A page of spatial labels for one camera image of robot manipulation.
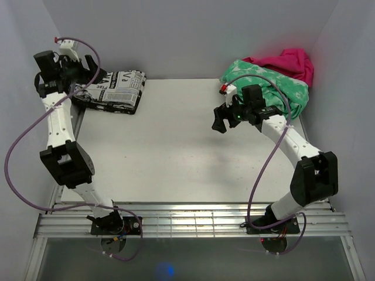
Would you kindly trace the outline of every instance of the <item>white plastic part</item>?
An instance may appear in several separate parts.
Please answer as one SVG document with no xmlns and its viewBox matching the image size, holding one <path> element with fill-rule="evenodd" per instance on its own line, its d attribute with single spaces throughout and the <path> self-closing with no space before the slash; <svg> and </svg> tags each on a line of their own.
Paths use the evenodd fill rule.
<svg viewBox="0 0 375 281">
<path fill-rule="evenodd" d="M 54 105 L 62 98 L 66 97 L 66 93 L 54 92 L 42 98 L 43 105 L 46 111 L 54 107 Z M 65 145 L 66 141 L 74 142 L 73 128 L 70 119 L 71 101 L 68 98 L 62 104 L 54 109 L 54 111 L 47 117 L 48 123 L 48 142 L 47 147 L 52 146 L 56 148 Z"/>
<path fill-rule="evenodd" d="M 231 106 L 233 103 L 233 96 L 237 94 L 237 88 L 234 85 L 229 85 L 226 90 L 225 103 L 227 107 Z"/>
<path fill-rule="evenodd" d="M 283 115 L 274 115 L 263 120 L 262 133 L 277 143 L 283 133 L 287 120 Z M 295 168 L 302 157 L 314 157 L 319 155 L 319 149 L 307 142 L 295 129 L 289 128 L 284 136 L 280 147 Z"/>
<path fill-rule="evenodd" d="M 77 54 L 78 42 L 73 40 L 64 40 L 60 44 L 59 51 L 61 54 L 64 54 L 70 57 L 73 61 L 79 61 L 80 58 Z"/>
<path fill-rule="evenodd" d="M 271 205 L 272 212 L 277 220 L 294 215 L 301 211 L 304 207 L 299 205 L 293 198 L 292 194 L 288 192 L 283 198 Z"/>
<path fill-rule="evenodd" d="M 80 184 L 75 189 L 71 189 L 74 192 L 76 192 L 82 199 L 85 201 L 85 203 L 95 204 L 95 206 L 98 205 L 104 205 L 113 207 L 113 202 L 108 197 L 103 196 L 94 185 L 94 182 L 88 184 Z M 100 207 L 90 207 L 91 210 L 94 213 L 94 217 L 96 218 L 102 218 L 107 215 L 109 215 L 113 210 L 109 209 L 103 209 Z"/>
</svg>

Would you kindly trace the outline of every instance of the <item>pink cloth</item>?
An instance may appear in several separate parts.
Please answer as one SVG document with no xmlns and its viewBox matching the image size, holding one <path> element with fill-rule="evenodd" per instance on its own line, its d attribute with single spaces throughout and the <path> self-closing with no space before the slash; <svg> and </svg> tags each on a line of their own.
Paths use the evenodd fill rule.
<svg viewBox="0 0 375 281">
<path fill-rule="evenodd" d="M 242 60 L 302 80 L 309 87 L 312 86 L 314 66 L 304 49 L 285 49 L 277 57 L 265 57 L 259 60 L 247 57 Z"/>
</svg>

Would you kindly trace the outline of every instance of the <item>green cloth with white print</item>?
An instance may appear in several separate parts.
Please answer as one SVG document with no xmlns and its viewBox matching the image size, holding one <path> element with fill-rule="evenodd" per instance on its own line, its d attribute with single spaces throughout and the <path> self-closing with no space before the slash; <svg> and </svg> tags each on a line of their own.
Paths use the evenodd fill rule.
<svg viewBox="0 0 375 281">
<path fill-rule="evenodd" d="M 308 86 L 305 82 L 290 78 L 276 71 L 257 66 L 256 64 L 246 63 L 242 60 L 236 60 L 225 71 L 220 78 L 221 83 L 228 83 L 232 79 L 243 74 L 258 74 L 270 79 L 282 93 L 288 98 L 291 108 L 292 119 L 297 118 L 305 108 L 309 100 Z M 242 98 L 241 89 L 248 85 L 259 85 L 262 88 L 265 104 L 269 107 L 275 105 L 281 112 L 288 117 L 287 107 L 284 104 L 278 91 L 271 84 L 258 77 L 243 77 L 233 82 L 237 87 L 237 94 Z"/>
</svg>

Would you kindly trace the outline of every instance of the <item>metal frame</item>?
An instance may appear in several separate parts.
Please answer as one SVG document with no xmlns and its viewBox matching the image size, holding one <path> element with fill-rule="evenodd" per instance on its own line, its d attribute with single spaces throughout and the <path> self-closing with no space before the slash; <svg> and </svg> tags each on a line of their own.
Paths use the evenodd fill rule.
<svg viewBox="0 0 375 281">
<path fill-rule="evenodd" d="M 84 111 L 74 109 L 74 135 L 77 138 Z M 50 207 L 61 207 L 63 187 L 55 185 Z M 239 225 L 244 222 L 247 203 L 243 204 L 130 204 L 118 203 L 119 207 L 133 211 L 143 217 L 145 238 L 220 238 L 259 237 L 247 235 Z M 251 215 L 263 215 L 269 204 L 254 203 Z M 332 211 L 328 200 L 317 202 L 306 208 L 307 237 L 341 237 L 343 248 L 355 281 L 365 280 L 362 267 L 354 248 L 350 229 L 344 213 Z M 50 212 L 40 215 L 35 231 L 32 253 L 25 273 L 25 280 L 36 280 L 42 265 L 48 238 L 98 238 L 90 235 L 92 214 L 88 207 Z M 300 228 L 303 218 L 297 217 Z"/>
</svg>

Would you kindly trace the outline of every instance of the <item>folded cloth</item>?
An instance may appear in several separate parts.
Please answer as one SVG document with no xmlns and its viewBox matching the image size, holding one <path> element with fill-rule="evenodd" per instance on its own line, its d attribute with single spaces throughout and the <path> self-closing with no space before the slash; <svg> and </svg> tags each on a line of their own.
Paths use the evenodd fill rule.
<svg viewBox="0 0 375 281">
<path fill-rule="evenodd" d="M 288 77 L 306 82 L 309 87 L 312 86 L 314 66 L 304 49 L 285 49 L 277 57 L 265 57 L 259 60 L 247 57 L 243 61 L 275 70 Z"/>
<path fill-rule="evenodd" d="M 220 78 L 221 83 L 227 83 L 232 79 L 243 74 L 258 74 L 270 79 L 289 99 L 289 106 L 291 108 L 291 117 L 295 119 L 301 114 L 302 110 L 306 107 L 309 100 L 308 86 L 305 82 L 293 79 L 277 73 L 276 71 L 269 70 L 257 66 L 256 64 L 246 63 L 242 60 L 236 60 L 225 71 Z M 260 85 L 262 94 L 267 106 L 275 105 L 282 111 L 285 117 L 288 116 L 287 108 L 282 100 L 278 91 L 271 86 L 271 84 L 262 78 L 258 77 L 243 77 L 233 83 L 237 87 L 237 94 L 242 98 L 241 89 L 248 85 Z"/>
</svg>

